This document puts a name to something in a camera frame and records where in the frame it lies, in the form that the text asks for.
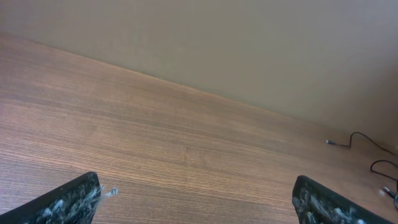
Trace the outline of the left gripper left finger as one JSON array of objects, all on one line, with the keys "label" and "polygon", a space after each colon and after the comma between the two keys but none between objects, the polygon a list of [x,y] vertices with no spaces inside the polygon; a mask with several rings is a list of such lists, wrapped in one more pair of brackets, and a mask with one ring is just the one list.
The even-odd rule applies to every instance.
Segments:
[{"label": "left gripper left finger", "polygon": [[96,172],[87,172],[1,215],[1,224],[87,223],[101,199]]}]

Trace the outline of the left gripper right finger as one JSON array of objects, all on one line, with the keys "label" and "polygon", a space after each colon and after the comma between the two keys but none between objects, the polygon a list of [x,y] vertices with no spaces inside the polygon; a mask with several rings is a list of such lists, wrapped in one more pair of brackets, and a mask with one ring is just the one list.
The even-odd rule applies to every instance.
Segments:
[{"label": "left gripper right finger", "polygon": [[390,223],[304,175],[297,177],[292,203],[300,224]]}]

